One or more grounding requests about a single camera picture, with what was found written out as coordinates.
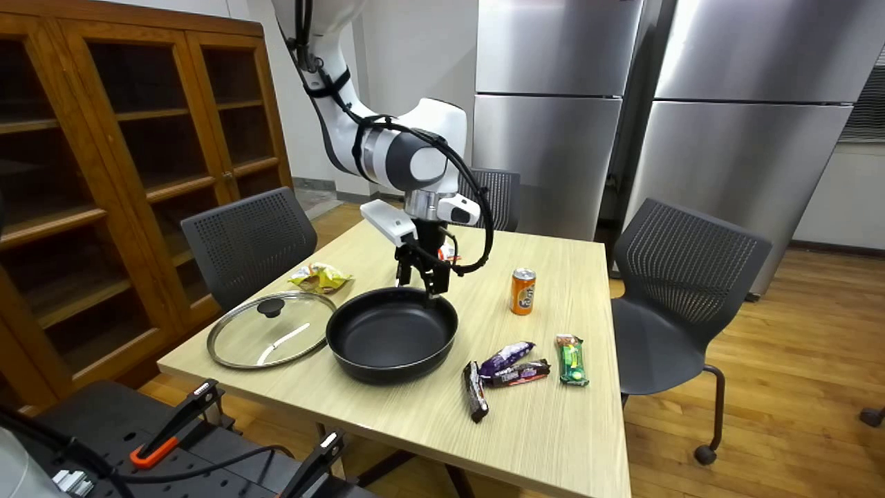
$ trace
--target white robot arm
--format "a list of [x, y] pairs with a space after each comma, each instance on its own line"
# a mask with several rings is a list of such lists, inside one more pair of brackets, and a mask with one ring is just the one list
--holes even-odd
[[[444, 294], [447, 272], [476, 272], [493, 248], [493, 211], [462, 161], [464, 112], [421, 100], [399, 118], [374, 113], [359, 103], [341, 52], [341, 30], [357, 16], [363, 0], [292, 0], [292, 6], [296, 40], [287, 44], [321, 118], [328, 161], [341, 172], [363, 174], [407, 197], [403, 211], [378, 200], [359, 211], [399, 246], [401, 286], [408, 282], [408, 266], [414, 266], [428, 290]], [[458, 177], [479, 206], [458, 195]], [[447, 222], [483, 222], [487, 246], [473, 266], [437, 260]]]

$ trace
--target refrigerator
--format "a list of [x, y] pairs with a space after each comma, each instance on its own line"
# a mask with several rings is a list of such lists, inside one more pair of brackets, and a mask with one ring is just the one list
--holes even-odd
[[594, 239], [643, 0], [479, 0], [473, 165], [515, 172], [518, 228]]
[[677, 0], [625, 224], [656, 197], [769, 239], [764, 297], [881, 44], [881, 0]]

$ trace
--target pan lid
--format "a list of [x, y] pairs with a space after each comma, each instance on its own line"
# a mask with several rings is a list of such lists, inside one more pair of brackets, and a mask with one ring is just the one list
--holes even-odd
[[211, 356], [233, 372], [265, 372], [325, 345], [334, 305], [316, 294], [269, 294], [229, 309], [206, 337]]

